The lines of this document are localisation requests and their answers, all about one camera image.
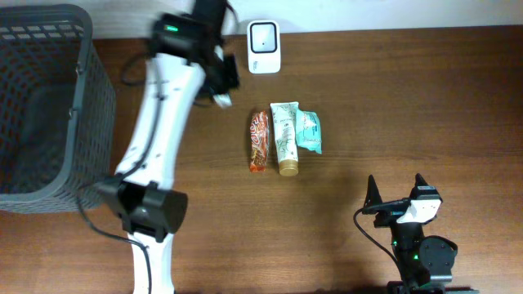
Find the orange snack bar wrapper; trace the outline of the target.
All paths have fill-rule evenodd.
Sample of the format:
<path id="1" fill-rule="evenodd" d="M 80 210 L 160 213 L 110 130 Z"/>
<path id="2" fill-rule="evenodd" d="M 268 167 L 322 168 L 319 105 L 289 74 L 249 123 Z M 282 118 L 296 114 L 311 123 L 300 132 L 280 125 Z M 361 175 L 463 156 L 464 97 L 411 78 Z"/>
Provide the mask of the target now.
<path id="1" fill-rule="evenodd" d="M 251 138 L 249 170 L 263 172 L 266 169 L 270 145 L 270 128 L 266 111 L 257 112 L 252 116 L 249 131 Z"/>

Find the white cream tube gold cap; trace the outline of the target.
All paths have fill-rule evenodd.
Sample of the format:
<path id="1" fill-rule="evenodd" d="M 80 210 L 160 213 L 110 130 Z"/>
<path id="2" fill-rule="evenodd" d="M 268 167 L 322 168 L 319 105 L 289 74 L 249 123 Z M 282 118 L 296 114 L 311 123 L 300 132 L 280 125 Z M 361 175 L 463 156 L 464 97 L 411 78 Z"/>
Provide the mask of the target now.
<path id="1" fill-rule="evenodd" d="M 298 106 L 296 101 L 270 104 L 281 176 L 296 176 L 299 173 L 295 130 Z"/>

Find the green wet wipes pack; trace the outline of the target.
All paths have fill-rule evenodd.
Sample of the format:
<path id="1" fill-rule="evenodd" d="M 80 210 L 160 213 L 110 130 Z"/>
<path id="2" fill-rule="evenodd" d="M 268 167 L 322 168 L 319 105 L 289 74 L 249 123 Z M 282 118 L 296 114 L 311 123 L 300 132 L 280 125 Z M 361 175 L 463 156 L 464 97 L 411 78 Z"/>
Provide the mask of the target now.
<path id="1" fill-rule="evenodd" d="M 315 112 L 297 110 L 296 140 L 298 147 L 322 154 L 320 119 Z"/>

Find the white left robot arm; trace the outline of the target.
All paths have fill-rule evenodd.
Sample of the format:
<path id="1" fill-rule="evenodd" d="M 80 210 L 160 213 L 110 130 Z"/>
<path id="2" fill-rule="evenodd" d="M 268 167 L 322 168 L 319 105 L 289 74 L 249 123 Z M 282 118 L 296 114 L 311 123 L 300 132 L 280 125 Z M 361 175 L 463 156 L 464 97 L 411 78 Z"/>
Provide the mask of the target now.
<path id="1" fill-rule="evenodd" d="M 228 100 L 239 85 L 235 58 L 222 49 L 232 10 L 227 1 L 197 1 L 190 12 L 153 23 L 131 141 L 114 175 L 93 185 L 132 246 L 135 293 L 175 291 L 172 245 L 188 207 L 187 195 L 173 188 L 177 154 L 198 96 Z"/>

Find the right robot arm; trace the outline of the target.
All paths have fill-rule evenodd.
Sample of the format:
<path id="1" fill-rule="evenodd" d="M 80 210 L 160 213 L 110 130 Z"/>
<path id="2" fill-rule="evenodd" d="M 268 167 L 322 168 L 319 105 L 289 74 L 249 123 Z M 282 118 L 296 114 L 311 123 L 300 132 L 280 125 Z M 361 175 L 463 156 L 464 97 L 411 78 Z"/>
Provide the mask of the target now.
<path id="1" fill-rule="evenodd" d="M 389 293 L 475 293 L 469 287 L 448 287 L 452 282 L 452 268 L 458 255 L 458 245 L 437 235 L 426 236 L 423 226 L 436 219 L 443 203 L 435 186 L 429 185 L 418 173 L 407 198 L 385 202 L 376 181 L 369 176 L 362 208 L 353 221 L 356 228 L 394 262 L 400 274 L 399 281 L 387 284 Z M 391 230 L 391 250 L 371 237 L 359 224 L 357 216 L 373 215 L 375 228 Z"/>

